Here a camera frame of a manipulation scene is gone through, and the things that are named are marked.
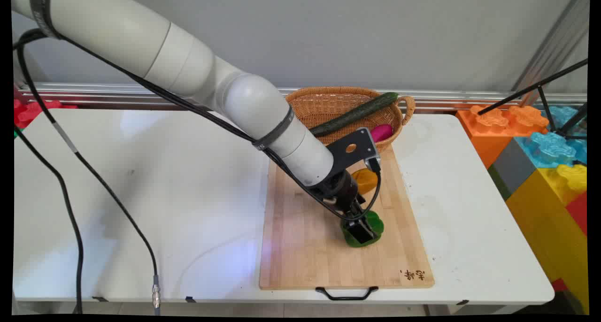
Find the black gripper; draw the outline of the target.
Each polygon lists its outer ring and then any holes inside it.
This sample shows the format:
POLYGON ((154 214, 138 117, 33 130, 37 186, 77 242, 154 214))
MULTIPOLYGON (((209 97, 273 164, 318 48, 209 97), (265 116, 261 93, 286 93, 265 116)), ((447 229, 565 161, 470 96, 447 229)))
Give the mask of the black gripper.
POLYGON ((333 215, 344 220, 347 242, 371 245, 377 241, 377 213, 363 209, 366 200, 359 194, 358 183, 347 170, 312 186, 311 194, 333 215))

